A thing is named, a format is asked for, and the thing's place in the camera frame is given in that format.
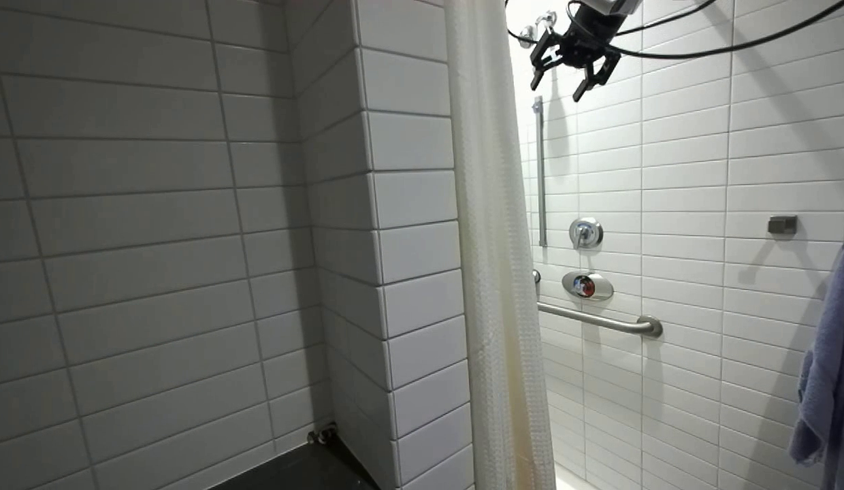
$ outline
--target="shower curtain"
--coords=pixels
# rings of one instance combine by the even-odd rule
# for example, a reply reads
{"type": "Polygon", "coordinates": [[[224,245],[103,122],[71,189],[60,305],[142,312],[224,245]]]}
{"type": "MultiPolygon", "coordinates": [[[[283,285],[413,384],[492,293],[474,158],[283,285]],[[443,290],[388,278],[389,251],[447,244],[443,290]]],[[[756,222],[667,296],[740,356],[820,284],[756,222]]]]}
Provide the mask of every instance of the shower curtain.
{"type": "Polygon", "coordinates": [[[446,15],[476,488],[553,490],[504,4],[446,15]]]}

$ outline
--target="towel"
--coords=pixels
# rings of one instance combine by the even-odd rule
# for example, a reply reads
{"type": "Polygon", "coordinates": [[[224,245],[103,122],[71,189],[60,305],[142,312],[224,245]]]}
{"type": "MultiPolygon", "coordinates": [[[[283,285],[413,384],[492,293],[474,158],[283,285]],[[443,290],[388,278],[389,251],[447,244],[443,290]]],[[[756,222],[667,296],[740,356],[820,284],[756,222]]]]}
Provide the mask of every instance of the towel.
{"type": "Polygon", "coordinates": [[[821,490],[844,490],[844,248],[824,298],[815,344],[802,364],[798,396],[789,454],[804,465],[824,460],[821,490]]]}

